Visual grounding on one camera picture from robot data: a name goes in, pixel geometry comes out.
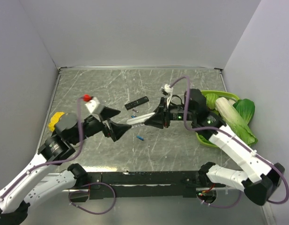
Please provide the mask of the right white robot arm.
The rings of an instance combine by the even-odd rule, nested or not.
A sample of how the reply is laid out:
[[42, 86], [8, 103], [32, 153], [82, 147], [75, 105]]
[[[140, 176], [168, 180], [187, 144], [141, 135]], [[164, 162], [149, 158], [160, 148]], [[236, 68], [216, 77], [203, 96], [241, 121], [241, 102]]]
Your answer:
[[220, 183], [236, 188], [253, 203], [263, 206], [284, 180], [285, 168], [264, 159], [238, 137], [223, 113], [216, 114], [208, 108], [206, 96], [200, 90], [185, 92], [182, 105], [172, 105], [161, 98], [154, 114], [144, 124], [163, 129], [172, 120], [191, 121], [192, 129], [219, 147], [241, 168], [236, 171], [206, 163], [200, 169], [201, 185], [209, 187]]

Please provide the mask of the white remote control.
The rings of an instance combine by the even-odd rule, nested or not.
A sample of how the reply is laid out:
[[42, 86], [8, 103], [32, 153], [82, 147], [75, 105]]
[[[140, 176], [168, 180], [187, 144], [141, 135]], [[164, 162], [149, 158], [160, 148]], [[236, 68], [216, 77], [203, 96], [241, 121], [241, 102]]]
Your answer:
[[148, 120], [149, 118], [151, 118], [153, 115], [155, 115], [155, 112], [133, 117], [133, 118], [128, 119], [126, 123], [128, 125], [131, 125], [132, 128], [141, 127], [141, 126], [144, 126], [145, 125], [144, 122]]

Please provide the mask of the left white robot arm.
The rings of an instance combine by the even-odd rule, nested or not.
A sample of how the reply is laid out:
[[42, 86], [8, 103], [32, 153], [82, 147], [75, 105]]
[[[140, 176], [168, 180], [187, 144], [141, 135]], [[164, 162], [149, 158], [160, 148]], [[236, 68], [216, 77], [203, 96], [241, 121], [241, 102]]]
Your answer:
[[40, 181], [59, 165], [74, 160], [81, 153], [74, 145], [82, 148], [83, 141], [99, 132], [113, 141], [131, 128], [128, 124], [114, 123], [110, 118], [118, 110], [104, 108], [99, 119], [93, 115], [80, 120], [74, 113], [65, 113], [57, 119], [54, 131], [39, 148], [29, 164], [0, 191], [0, 225], [19, 225], [33, 207], [38, 206], [55, 194], [69, 188], [82, 188], [88, 182], [88, 174], [79, 164], [71, 164], [46, 183]]

